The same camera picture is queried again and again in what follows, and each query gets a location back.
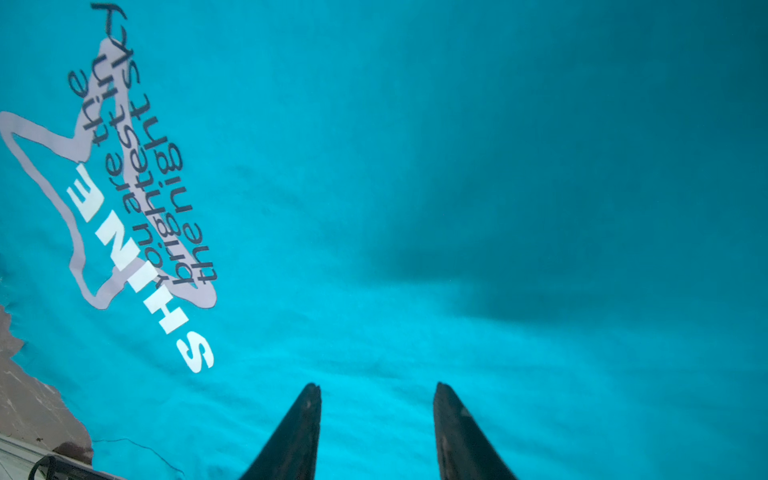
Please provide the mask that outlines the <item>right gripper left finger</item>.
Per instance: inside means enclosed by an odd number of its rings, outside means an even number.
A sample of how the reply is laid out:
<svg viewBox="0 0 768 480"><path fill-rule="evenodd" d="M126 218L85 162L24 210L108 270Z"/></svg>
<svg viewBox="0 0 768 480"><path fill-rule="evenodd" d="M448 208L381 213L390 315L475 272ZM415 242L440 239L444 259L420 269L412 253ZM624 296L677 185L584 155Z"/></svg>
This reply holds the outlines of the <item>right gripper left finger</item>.
<svg viewBox="0 0 768 480"><path fill-rule="evenodd" d="M313 480L321 414L321 388L308 383L241 479Z"/></svg>

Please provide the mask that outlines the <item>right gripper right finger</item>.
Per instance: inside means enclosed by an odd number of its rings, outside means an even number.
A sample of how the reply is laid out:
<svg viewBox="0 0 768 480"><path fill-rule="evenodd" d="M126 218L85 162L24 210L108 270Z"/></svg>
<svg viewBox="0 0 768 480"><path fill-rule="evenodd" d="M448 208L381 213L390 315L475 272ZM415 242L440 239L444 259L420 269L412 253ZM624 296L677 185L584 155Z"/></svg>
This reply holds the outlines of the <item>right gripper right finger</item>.
<svg viewBox="0 0 768 480"><path fill-rule="evenodd" d="M446 383L437 383L433 417L441 479L517 479L454 389Z"/></svg>

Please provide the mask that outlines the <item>teal printed t-shirt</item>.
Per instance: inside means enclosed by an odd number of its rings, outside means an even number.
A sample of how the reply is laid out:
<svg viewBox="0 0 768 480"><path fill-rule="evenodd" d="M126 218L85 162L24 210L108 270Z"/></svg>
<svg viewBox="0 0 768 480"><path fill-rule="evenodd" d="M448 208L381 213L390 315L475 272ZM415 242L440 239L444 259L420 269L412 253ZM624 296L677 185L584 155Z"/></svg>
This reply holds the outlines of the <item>teal printed t-shirt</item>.
<svg viewBox="0 0 768 480"><path fill-rule="evenodd" d="M126 479L767 475L763 1L5 1L1 300Z"/></svg>

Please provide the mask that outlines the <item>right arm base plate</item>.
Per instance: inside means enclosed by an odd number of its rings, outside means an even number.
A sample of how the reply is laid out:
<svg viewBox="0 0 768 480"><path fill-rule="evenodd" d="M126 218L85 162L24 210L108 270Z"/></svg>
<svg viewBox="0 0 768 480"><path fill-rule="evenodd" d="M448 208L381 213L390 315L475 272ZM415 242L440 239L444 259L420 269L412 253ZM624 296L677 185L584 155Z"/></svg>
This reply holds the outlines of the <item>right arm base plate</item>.
<svg viewBox="0 0 768 480"><path fill-rule="evenodd" d="M81 462L51 454L34 463L28 480L123 480L122 477L96 471Z"/></svg>

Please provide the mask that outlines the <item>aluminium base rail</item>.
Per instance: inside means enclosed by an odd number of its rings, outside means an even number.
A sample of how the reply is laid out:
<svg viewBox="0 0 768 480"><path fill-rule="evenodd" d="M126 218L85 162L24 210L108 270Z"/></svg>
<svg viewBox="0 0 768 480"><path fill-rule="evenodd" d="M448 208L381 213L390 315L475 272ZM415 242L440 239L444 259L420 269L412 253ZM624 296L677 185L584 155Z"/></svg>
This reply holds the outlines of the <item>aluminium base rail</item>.
<svg viewBox="0 0 768 480"><path fill-rule="evenodd" d="M53 455L53 452L2 435L1 480L28 480L34 465L49 455Z"/></svg>

